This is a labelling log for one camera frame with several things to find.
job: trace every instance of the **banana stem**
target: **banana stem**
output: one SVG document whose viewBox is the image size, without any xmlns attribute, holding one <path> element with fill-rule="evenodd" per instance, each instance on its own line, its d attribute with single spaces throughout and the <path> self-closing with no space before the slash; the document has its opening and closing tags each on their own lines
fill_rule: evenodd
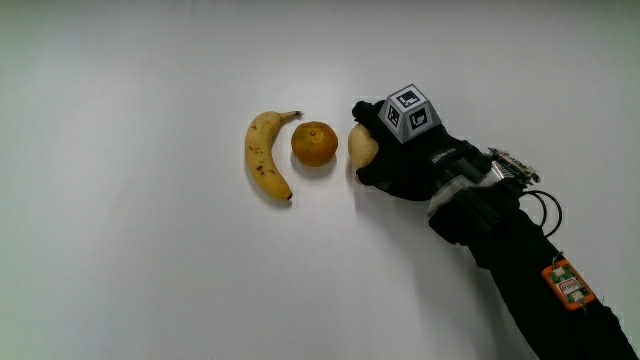
<svg viewBox="0 0 640 360">
<path fill-rule="evenodd" d="M 304 115 L 302 111 L 289 111 L 286 113 L 280 113 L 280 119 L 282 119 L 282 121 L 287 121 L 294 117 L 302 117 L 302 115 Z"/>
</svg>

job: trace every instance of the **yellow banana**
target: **yellow banana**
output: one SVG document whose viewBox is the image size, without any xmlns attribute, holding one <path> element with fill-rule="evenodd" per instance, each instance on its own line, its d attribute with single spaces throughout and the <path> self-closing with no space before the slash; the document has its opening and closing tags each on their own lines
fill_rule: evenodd
<svg viewBox="0 0 640 360">
<path fill-rule="evenodd" d="M 244 155 L 251 176 L 262 190 L 276 199 L 289 200 L 293 193 L 273 162 L 271 147 L 282 125 L 300 116 L 300 111 L 264 112 L 253 119 L 244 139 Z"/>
</svg>

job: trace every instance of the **black cable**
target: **black cable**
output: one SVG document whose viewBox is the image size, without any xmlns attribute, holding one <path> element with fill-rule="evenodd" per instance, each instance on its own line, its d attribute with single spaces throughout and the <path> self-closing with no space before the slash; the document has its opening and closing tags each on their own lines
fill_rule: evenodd
<svg viewBox="0 0 640 360">
<path fill-rule="evenodd" d="M 560 224 L 562 223 L 562 209 L 560 207 L 560 203 L 558 202 L 558 200 L 556 200 L 556 198 L 554 198 L 551 194 L 549 194 L 547 192 L 540 191 L 540 190 L 523 191 L 522 195 L 533 195 L 538 200 L 540 200 L 540 203 L 542 204 L 542 210 L 543 210 L 543 213 L 544 213 L 543 217 L 542 217 L 542 223 L 540 224 L 541 227 L 542 227 L 542 225 L 544 225 L 545 220 L 547 219 L 547 206 L 545 205 L 544 201 L 542 200 L 542 198 L 538 194 L 542 194 L 542 195 L 547 196 L 549 199 L 551 199 L 556 204 L 556 208 L 558 209 L 558 223 L 553 228 L 553 230 L 551 230 L 548 234 L 545 234 L 545 237 L 549 237 L 549 236 L 555 234 L 556 231 L 558 231 L 558 228 L 560 227 Z"/>
<path fill-rule="evenodd" d="M 527 195 L 533 195 L 540 201 L 540 205 L 542 205 L 542 221 L 540 222 L 540 227 L 544 226 L 544 223 L 547 222 L 547 204 L 542 200 L 542 197 L 535 193 L 529 193 Z"/>
</svg>

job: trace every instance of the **black glove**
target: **black glove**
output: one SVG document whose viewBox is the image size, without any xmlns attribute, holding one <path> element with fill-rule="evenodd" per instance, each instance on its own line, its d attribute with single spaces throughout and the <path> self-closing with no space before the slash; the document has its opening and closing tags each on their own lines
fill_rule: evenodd
<svg viewBox="0 0 640 360">
<path fill-rule="evenodd" d="M 399 198 L 422 201 L 429 200 L 448 180 L 446 170 L 463 155 L 485 173 L 490 161 L 477 148 L 450 136 L 442 124 L 400 144 L 396 137 L 378 117 L 384 101 L 375 105 L 358 102 L 351 111 L 355 121 L 364 125 L 379 150 L 371 163 L 357 170 L 358 179 L 364 185 L 373 185 Z M 429 102 L 434 119 L 438 114 Z"/>
</svg>

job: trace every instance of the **orange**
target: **orange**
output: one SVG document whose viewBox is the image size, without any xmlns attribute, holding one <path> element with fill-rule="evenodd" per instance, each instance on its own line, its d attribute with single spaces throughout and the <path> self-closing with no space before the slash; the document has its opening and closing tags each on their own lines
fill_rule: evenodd
<svg viewBox="0 0 640 360">
<path fill-rule="evenodd" d="M 291 136 L 291 149 L 298 160 L 308 166 L 328 163 L 338 149 L 338 137 L 331 126 L 310 121 L 300 124 Z"/>
</svg>

